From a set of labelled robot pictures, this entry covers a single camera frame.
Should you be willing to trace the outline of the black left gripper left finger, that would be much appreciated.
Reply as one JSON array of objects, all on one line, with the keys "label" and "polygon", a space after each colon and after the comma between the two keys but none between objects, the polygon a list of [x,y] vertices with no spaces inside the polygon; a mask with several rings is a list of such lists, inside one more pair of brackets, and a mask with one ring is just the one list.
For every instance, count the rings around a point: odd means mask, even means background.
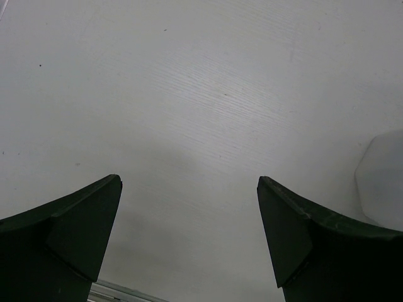
[{"label": "black left gripper left finger", "polygon": [[98,280],[122,180],[110,174],[1,220],[1,301],[86,301]]}]

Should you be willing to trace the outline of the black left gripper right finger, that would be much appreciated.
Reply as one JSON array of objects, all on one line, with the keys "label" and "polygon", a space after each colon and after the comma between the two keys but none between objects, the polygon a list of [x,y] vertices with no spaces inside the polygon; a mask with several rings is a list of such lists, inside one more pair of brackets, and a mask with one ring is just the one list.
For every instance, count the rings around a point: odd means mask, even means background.
[{"label": "black left gripper right finger", "polygon": [[339,214],[267,176],[257,194],[287,301],[402,300],[402,232]]}]

